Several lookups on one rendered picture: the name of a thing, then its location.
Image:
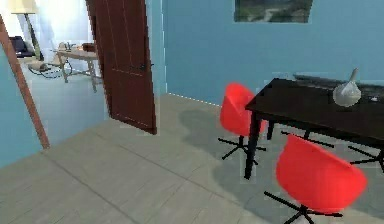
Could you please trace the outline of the framed landscape picture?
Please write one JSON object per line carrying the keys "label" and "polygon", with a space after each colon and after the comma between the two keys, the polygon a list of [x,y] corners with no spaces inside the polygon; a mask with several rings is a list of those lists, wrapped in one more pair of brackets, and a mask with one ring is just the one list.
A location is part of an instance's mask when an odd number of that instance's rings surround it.
{"label": "framed landscape picture", "polygon": [[235,22],[307,23],[313,0],[235,0]]}

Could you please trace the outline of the floor lamp with pale shade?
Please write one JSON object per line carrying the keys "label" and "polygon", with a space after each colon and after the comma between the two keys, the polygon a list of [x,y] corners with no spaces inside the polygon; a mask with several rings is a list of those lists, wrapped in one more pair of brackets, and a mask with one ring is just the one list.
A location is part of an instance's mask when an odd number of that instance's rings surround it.
{"label": "floor lamp with pale shade", "polygon": [[44,56],[41,53],[39,42],[37,40],[33,25],[29,18],[31,14],[36,14],[38,12],[36,1],[35,0],[8,0],[8,3],[9,3],[9,10],[12,14],[24,16],[27,23],[27,27],[28,27],[28,33],[31,36],[32,45],[35,50],[35,56],[39,61],[43,61]]}

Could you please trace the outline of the pale wooden table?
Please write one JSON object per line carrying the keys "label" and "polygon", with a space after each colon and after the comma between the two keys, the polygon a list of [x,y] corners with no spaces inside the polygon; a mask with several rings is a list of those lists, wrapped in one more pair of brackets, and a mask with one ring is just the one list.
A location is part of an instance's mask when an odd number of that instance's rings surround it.
{"label": "pale wooden table", "polygon": [[[97,76],[94,66],[94,61],[98,59],[97,54],[95,52],[87,52],[84,50],[77,50],[77,49],[71,49],[71,50],[56,50],[60,68],[62,69],[62,75],[64,78],[64,82],[68,82],[68,77],[74,76],[74,75],[86,75],[91,78],[91,84],[94,92],[97,92]],[[78,71],[75,73],[71,73],[70,75],[65,71],[64,64],[65,62],[62,60],[63,57],[66,57],[68,59],[75,59],[80,61],[85,61],[87,63],[88,69],[84,71]]]}

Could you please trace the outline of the dark red room door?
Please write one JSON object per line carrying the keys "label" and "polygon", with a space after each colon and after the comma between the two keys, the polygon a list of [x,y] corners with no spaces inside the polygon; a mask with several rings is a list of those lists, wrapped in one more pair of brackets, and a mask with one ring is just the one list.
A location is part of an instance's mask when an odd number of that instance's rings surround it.
{"label": "dark red room door", "polygon": [[145,0],[85,0],[111,118],[157,133]]}

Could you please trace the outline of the black dining table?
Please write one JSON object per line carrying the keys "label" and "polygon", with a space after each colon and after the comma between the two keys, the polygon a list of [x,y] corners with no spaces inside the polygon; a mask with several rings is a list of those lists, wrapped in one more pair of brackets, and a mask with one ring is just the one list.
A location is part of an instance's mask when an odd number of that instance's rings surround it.
{"label": "black dining table", "polygon": [[377,162],[384,172],[384,102],[361,99],[343,108],[332,92],[275,78],[245,106],[251,112],[250,134],[244,177],[251,177],[261,122],[284,124],[340,140],[376,148],[366,162]]}

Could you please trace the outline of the grey glass vase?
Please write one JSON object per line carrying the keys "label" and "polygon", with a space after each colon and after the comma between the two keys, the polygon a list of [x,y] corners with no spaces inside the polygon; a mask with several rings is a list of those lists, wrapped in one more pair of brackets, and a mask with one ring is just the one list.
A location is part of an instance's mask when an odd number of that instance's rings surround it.
{"label": "grey glass vase", "polygon": [[346,83],[338,85],[333,90],[334,102],[342,107],[351,107],[361,98],[361,91],[358,88],[355,79],[358,69],[354,68],[349,80]]}

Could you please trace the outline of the red shell chair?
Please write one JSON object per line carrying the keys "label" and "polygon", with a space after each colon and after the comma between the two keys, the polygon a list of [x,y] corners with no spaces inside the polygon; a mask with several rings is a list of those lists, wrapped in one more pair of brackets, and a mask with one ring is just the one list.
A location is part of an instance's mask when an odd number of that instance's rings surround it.
{"label": "red shell chair", "polygon": [[238,149],[248,151],[244,138],[250,134],[252,112],[245,109],[246,105],[254,98],[255,94],[244,85],[236,82],[229,83],[225,88],[222,107],[220,110],[220,124],[230,133],[238,136],[238,141],[230,141],[219,138],[220,142],[234,145],[234,148],[226,153],[225,160]]}
{"label": "red shell chair", "polygon": [[341,211],[354,203],[368,184],[359,168],[294,134],[287,137],[275,174],[278,184],[299,203],[297,206],[264,192],[297,211],[283,224],[291,224],[301,216],[309,224],[315,224],[310,214],[342,217]]}

